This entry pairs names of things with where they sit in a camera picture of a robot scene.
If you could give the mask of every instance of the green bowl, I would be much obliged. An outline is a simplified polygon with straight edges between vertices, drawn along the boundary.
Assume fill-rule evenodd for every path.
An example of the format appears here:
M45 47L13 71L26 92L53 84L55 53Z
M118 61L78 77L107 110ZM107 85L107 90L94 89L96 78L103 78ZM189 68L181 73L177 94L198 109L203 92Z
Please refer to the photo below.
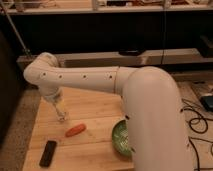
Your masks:
M129 147L128 132L126 121L121 120L112 130L112 143L114 148L124 156L131 157L131 149Z

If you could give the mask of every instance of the floor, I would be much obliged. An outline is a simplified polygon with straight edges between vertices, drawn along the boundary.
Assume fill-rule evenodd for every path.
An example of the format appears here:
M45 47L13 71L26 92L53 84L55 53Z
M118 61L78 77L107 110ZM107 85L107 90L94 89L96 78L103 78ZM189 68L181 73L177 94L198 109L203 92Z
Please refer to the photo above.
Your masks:
M23 93L0 149L0 171L22 170L39 102L36 89L27 89Z

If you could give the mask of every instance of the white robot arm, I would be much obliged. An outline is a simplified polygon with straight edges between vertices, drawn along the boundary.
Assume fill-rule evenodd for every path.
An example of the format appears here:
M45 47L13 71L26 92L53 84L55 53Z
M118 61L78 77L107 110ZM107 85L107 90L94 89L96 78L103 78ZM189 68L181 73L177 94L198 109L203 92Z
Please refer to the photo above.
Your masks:
M182 103L177 85L155 67L59 68L55 56L43 53L24 71L57 108L60 86L122 95L136 171L193 171ZM64 112L57 108L61 118Z

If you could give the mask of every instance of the wooden cutting board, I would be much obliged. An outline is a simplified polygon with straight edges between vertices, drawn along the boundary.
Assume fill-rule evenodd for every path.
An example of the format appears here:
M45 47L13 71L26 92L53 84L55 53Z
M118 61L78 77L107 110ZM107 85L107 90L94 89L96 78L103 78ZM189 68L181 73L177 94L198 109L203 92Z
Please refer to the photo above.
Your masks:
M55 109L41 100L23 170L131 170L131 159L118 154L111 143L112 128L124 118L120 96L72 88L62 90L68 119L59 123ZM86 131L66 138L65 132L79 123L86 124ZM51 166L43 169L39 161L47 140L56 140L58 146Z

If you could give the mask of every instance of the black remote control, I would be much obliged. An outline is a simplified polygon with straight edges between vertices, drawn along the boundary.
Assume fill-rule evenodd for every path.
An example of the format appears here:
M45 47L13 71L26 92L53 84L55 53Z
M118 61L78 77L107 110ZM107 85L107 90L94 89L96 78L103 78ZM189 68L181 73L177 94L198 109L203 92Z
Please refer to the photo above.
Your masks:
M49 167L56 148L56 141L47 141L44 152L42 154L39 165L41 167Z

